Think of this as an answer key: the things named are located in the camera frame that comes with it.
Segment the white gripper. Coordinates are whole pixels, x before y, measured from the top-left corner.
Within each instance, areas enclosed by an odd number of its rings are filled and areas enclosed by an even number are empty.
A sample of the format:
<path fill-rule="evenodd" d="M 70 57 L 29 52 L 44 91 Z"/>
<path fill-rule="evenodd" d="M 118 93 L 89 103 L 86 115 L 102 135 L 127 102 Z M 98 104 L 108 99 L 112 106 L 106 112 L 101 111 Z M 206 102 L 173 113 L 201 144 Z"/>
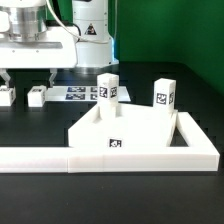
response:
<path fill-rule="evenodd" d="M 7 87 L 11 77 L 6 69 L 50 69 L 47 88 L 52 88 L 58 69 L 74 68 L 76 64 L 76 39 L 63 28 L 50 27 L 33 42 L 14 42 L 0 34 L 0 77 Z"/>

